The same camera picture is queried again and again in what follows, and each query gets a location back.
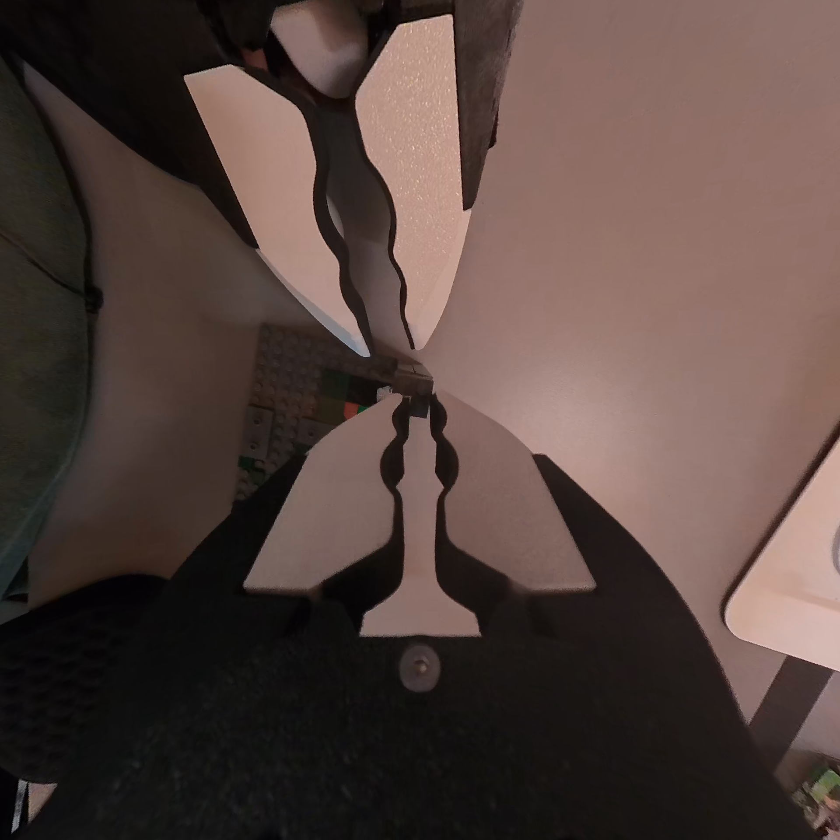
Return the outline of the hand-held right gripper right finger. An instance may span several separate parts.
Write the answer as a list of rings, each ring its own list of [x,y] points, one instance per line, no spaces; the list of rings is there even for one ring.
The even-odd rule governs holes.
[[[591,592],[595,581],[528,447],[458,398],[437,393],[437,579],[448,595]]]

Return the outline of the green toy set box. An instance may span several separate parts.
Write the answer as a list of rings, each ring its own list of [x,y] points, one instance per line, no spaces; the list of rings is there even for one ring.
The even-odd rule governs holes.
[[[791,794],[808,826],[822,839],[839,838],[839,763],[819,763]]]

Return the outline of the small dark grey toy brick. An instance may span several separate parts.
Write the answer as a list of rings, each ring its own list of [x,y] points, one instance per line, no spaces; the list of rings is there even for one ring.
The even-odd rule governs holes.
[[[418,362],[399,362],[393,375],[392,393],[410,401],[413,417],[428,418],[434,396],[434,378]]]

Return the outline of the grey toy brick build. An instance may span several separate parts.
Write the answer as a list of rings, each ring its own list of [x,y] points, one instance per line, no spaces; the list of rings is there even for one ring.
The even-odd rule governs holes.
[[[259,330],[234,508],[289,459],[392,394],[399,361],[363,357],[335,338],[264,324]]]

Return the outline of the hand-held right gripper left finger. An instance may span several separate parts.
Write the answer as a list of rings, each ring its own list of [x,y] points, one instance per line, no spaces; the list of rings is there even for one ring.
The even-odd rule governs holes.
[[[359,584],[363,597],[389,597],[396,590],[410,410],[407,397],[387,396],[309,451],[245,578],[247,592],[334,596]]]

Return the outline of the white desk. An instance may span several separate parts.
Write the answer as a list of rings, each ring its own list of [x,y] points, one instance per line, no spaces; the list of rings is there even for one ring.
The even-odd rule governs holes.
[[[322,335],[192,183],[35,69],[93,225],[94,407],[29,602],[170,575],[230,508],[257,326]],[[838,419],[838,6],[526,2],[423,360],[629,528],[779,763],[828,671],[721,600]]]

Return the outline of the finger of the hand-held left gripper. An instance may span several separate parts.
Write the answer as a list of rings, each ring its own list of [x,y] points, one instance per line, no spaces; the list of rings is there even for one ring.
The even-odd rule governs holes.
[[[184,76],[259,256],[290,294],[363,358],[371,329],[328,197],[329,143],[314,102],[263,70]]]
[[[446,309],[466,242],[455,60],[455,16],[397,24],[383,35],[354,92],[365,159],[391,212],[387,254],[401,314],[422,350]]]

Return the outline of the white rounded board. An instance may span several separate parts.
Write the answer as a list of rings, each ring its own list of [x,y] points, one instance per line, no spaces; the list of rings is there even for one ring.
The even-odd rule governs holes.
[[[839,443],[742,577],[724,618],[744,642],[839,670]]]

